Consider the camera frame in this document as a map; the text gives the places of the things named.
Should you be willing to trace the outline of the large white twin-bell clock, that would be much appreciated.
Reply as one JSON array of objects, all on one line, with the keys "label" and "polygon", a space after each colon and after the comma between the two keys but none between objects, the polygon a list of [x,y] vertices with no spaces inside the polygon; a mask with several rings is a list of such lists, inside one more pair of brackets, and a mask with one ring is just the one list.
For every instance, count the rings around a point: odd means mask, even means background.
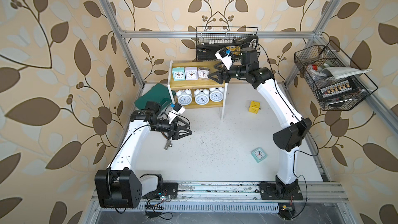
[{"label": "large white twin-bell clock", "polygon": [[221,102],[224,99],[224,88],[210,88],[209,89],[209,98],[213,102]]}]

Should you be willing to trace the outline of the grey square alarm clock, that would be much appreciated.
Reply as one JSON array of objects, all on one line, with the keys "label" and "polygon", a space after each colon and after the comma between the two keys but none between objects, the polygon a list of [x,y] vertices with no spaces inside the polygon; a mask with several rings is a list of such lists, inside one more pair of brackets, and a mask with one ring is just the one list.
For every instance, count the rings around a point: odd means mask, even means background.
[{"label": "grey square alarm clock", "polygon": [[208,67],[199,67],[198,68],[198,79],[208,80],[209,73],[210,73],[210,68],[208,68]]}]

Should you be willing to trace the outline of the white twin-bell alarm clock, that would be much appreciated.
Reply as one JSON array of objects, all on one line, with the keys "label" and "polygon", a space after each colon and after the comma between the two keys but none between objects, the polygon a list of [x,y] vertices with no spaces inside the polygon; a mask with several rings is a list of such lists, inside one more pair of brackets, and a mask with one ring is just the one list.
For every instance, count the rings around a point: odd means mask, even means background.
[{"label": "white twin-bell alarm clock", "polygon": [[209,90],[208,89],[196,89],[194,92],[195,102],[198,105],[206,105],[209,103]]},{"label": "white twin-bell alarm clock", "polygon": [[192,91],[190,89],[179,90],[176,92],[177,102],[186,106],[192,103]]}]

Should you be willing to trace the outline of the lilac square alarm clock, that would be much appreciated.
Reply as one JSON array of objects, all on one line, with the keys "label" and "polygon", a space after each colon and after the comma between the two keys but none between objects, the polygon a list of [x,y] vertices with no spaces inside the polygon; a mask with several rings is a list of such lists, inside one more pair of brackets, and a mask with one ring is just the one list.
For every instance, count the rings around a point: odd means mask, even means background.
[{"label": "lilac square alarm clock", "polygon": [[186,67],[185,71],[185,79],[189,80],[198,80],[198,68],[197,67]]}]

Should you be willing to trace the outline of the teal square alarm clock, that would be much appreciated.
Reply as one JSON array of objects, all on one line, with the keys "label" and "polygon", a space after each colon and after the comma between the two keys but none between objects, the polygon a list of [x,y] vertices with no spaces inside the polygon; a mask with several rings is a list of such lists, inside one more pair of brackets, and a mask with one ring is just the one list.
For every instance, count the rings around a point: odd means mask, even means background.
[{"label": "teal square alarm clock", "polygon": [[261,147],[258,147],[255,150],[253,150],[251,152],[251,155],[253,156],[253,158],[257,163],[260,163],[261,161],[267,158],[267,153]]},{"label": "teal square alarm clock", "polygon": [[174,81],[185,81],[185,68],[184,67],[173,67],[172,76]]}]

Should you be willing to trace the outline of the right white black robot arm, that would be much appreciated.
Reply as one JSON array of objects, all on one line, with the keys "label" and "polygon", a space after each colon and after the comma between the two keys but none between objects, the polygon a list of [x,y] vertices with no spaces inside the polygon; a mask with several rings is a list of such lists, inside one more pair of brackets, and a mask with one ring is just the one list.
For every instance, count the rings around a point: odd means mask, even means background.
[{"label": "right white black robot arm", "polygon": [[312,121],[303,118],[280,92],[272,71],[260,67],[255,48],[240,50],[241,65],[233,64],[233,53],[227,48],[218,50],[215,57],[221,62],[214,66],[217,71],[209,74],[208,78],[219,84],[227,84],[232,78],[248,82],[266,99],[280,123],[282,129],[273,134],[273,141],[279,148],[279,170],[274,193],[283,198],[299,190],[298,177],[295,175],[296,154],[300,151]]}]

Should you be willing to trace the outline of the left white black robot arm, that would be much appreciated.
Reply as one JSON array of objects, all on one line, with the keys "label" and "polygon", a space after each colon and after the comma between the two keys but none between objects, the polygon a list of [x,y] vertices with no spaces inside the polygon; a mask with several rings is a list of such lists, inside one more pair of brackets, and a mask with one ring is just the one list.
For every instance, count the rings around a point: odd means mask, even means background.
[{"label": "left white black robot arm", "polygon": [[98,170],[94,182],[99,205],[117,212],[137,208],[143,197],[158,198],[165,193],[161,174],[138,177],[136,162],[142,145],[150,132],[164,134],[168,141],[179,140],[192,134],[190,122],[182,116],[185,108],[179,103],[171,105],[167,117],[162,117],[161,105],[147,102],[142,110],[130,116],[125,138],[108,168]]}]

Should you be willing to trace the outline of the wooden two-tier shelf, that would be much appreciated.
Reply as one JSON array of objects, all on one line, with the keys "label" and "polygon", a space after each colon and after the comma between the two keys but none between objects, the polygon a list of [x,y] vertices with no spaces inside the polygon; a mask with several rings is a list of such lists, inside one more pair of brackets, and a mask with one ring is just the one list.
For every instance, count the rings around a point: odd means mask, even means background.
[{"label": "wooden two-tier shelf", "polygon": [[[173,96],[173,91],[177,92],[180,90],[189,89],[192,92],[193,102],[187,106],[186,109],[194,109],[194,108],[212,108],[212,107],[219,107],[220,108],[220,118],[221,120],[224,119],[224,112],[225,112],[225,105],[226,105],[226,98],[227,98],[227,89],[228,84],[218,84],[215,81],[208,79],[198,79],[198,80],[181,80],[181,81],[174,81],[173,77],[173,68],[175,67],[207,67],[210,69],[210,72],[213,73],[216,70],[214,66],[217,64],[216,61],[202,61],[202,62],[174,62],[173,60],[170,61],[170,68],[168,73],[168,80],[167,80],[167,88],[169,90],[170,97],[172,99],[173,104],[176,103],[178,100],[176,95]],[[194,91],[197,89],[209,89],[209,88],[224,88],[224,97],[223,100],[220,102],[213,102],[210,100],[209,103],[206,105],[199,105],[195,102],[194,99]]]}]

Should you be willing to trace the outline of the black yellow box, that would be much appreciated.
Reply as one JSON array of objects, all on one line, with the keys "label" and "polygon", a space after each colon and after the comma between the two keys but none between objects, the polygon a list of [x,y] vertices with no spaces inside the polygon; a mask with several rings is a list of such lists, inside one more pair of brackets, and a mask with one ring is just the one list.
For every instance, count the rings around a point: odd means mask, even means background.
[{"label": "black yellow box", "polygon": [[226,47],[232,53],[232,60],[237,61],[240,59],[240,49],[242,43],[217,43],[217,44],[199,44],[196,48],[196,58],[198,61],[216,60],[215,53]]}]

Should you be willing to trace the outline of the yellow cube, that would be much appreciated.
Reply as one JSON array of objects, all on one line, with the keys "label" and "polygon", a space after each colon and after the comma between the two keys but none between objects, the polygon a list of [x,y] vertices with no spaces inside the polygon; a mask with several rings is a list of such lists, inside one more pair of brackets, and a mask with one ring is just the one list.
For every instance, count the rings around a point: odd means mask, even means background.
[{"label": "yellow cube", "polygon": [[257,114],[260,109],[261,109],[261,107],[260,107],[260,103],[259,102],[251,101],[248,111],[250,113]]}]

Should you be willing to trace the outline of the white paper booklet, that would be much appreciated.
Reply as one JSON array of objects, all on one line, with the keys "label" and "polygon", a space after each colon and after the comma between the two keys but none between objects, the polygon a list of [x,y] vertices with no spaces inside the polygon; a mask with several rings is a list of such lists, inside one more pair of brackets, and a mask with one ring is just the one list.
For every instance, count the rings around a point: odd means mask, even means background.
[{"label": "white paper booklet", "polygon": [[352,67],[327,67],[320,73],[326,77],[333,77],[335,79],[343,79],[346,77],[361,75],[370,72],[372,69],[357,69]]}]

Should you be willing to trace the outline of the paint tube set box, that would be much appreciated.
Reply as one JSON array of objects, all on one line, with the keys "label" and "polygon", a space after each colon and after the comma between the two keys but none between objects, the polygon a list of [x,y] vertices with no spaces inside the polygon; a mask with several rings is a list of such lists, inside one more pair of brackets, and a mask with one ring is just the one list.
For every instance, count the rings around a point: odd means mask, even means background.
[{"label": "paint tube set box", "polygon": [[335,97],[342,97],[343,95],[353,94],[360,91],[353,80],[348,79],[319,90],[319,95],[322,100],[333,99]]}]

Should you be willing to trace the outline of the orange handled pliers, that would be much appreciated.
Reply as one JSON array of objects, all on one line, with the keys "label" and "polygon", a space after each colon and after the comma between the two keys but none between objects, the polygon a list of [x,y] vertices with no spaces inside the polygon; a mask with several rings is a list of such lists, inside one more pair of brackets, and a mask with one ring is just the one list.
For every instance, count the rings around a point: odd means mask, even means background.
[{"label": "orange handled pliers", "polygon": [[164,149],[168,150],[170,147],[173,146],[172,141],[168,138],[168,136],[164,132],[162,132],[162,136],[166,139],[166,144],[164,146]]}]

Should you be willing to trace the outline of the black handled tool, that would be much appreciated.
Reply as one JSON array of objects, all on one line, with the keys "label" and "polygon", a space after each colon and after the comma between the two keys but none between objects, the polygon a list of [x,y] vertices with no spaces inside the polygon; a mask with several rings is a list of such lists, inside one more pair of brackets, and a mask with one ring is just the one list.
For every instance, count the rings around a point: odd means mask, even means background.
[{"label": "black handled tool", "polygon": [[247,37],[247,38],[243,41],[241,47],[242,47],[242,48],[249,48],[249,47],[250,47],[250,48],[257,49],[257,47],[258,47],[258,42],[259,42],[258,36],[257,36],[257,35],[251,35],[251,36]]}]

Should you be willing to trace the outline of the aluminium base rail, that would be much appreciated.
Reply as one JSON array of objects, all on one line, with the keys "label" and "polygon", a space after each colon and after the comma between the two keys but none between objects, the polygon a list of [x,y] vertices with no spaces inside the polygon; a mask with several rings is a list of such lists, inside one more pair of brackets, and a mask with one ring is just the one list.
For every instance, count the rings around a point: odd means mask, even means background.
[{"label": "aluminium base rail", "polygon": [[113,183],[101,186],[96,192],[104,208],[136,208],[141,199],[159,199],[166,196],[172,202],[274,202],[274,203],[347,203],[339,183],[299,182],[289,193],[280,194],[275,183],[238,181],[164,181],[159,190],[144,194]]}]

